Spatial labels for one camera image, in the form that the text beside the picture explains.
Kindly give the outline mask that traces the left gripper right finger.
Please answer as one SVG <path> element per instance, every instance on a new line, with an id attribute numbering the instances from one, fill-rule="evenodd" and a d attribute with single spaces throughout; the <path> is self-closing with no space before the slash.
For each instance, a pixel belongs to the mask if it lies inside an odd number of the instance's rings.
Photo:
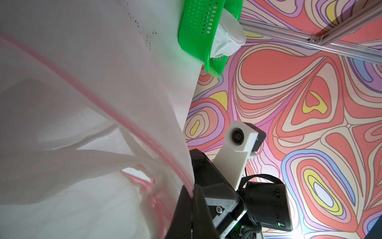
<path id="1" fill-rule="evenodd" d="M 195 185 L 192 199 L 192 235 L 193 239 L 219 239 L 209 207 L 200 185 Z"/>

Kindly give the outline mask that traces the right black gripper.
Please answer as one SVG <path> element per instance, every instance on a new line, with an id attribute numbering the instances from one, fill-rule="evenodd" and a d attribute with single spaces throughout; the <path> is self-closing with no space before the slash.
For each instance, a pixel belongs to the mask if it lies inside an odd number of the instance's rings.
<path id="1" fill-rule="evenodd" d="M 200 150 L 190 150 L 195 183 L 201 186 L 212 223 L 222 239 L 238 239 L 242 235 L 240 220 L 247 205 L 231 187 L 211 160 Z"/>

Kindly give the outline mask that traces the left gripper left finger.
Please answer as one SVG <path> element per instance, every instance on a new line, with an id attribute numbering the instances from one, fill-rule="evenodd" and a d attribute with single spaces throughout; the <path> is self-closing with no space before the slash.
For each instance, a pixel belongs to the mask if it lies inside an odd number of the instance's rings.
<path id="1" fill-rule="evenodd" d="M 192 198 L 185 186 L 182 187 L 170 228 L 165 239 L 193 238 Z"/>

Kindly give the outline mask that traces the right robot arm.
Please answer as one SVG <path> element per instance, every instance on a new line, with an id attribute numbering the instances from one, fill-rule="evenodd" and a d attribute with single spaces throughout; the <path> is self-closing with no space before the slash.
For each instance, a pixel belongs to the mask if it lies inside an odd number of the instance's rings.
<path id="1" fill-rule="evenodd" d="M 222 239 L 262 239 L 262 229 L 292 231 L 286 185 L 268 174 L 244 177 L 234 190 L 200 150 L 190 151 L 212 223 Z"/>

